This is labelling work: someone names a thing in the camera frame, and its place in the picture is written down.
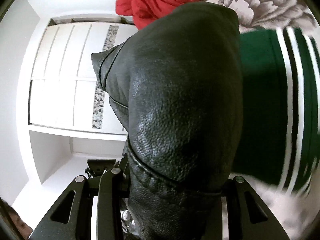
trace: black leather glove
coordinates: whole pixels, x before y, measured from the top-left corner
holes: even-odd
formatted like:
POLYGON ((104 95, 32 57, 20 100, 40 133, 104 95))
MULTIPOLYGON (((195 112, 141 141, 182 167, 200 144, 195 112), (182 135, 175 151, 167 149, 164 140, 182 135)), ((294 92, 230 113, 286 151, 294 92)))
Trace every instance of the black leather glove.
POLYGON ((236 13, 197 2, 92 54, 128 131, 128 208, 142 239, 198 239, 219 201, 242 128, 238 46, 236 13))

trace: gray flower pattern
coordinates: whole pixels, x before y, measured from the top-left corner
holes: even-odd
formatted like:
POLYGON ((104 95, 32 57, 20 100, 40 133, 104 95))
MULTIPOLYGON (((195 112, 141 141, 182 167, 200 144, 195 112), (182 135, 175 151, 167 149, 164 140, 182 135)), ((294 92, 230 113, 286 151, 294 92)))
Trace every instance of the gray flower pattern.
POLYGON ((311 31, 316 21, 303 0, 219 0, 239 17, 240 32, 286 26, 311 31))
MULTIPOLYGON (((110 25, 106 40, 103 45, 103 51, 108 51, 113 48, 115 44, 116 35, 119 26, 110 25)), ((96 84, 93 103, 92 128, 102 129, 103 107, 104 107, 105 92, 96 84)))

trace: floral blanket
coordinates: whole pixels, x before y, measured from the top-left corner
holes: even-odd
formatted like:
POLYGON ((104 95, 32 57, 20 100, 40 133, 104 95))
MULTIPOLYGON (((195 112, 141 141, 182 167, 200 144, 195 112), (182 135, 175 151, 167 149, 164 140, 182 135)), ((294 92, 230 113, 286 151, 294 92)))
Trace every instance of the floral blanket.
MULTIPOLYGON (((229 7, 239 17, 241 33, 259 28, 275 29, 292 26, 312 35, 320 44, 320 27, 303 0, 208 0, 229 7)), ((292 240, 300 239, 301 233, 320 210, 320 168, 311 180, 308 195, 297 197, 279 191, 276 186, 267 185, 253 177, 242 175, 268 205, 292 240)), ((226 209, 223 210, 224 240, 228 239, 226 209)))

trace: gray wall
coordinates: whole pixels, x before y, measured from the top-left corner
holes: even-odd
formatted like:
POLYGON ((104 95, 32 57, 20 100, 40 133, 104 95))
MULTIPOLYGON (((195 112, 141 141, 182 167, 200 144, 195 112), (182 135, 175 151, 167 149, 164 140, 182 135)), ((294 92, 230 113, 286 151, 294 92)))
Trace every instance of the gray wall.
POLYGON ((40 18, 27 0, 15 0, 0 22, 0 196, 9 204, 28 182, 16 128, 22 60, 40 18))

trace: black leather item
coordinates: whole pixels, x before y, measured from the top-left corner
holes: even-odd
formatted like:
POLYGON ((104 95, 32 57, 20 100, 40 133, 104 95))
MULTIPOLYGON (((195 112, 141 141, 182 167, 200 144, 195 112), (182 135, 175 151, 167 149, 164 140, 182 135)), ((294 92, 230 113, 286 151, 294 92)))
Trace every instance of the black leather item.
POLYGON ((92 62, 128 131, 128 208, 141 238, 198 239, 241 135, 236 13, 180 6, 92 62))

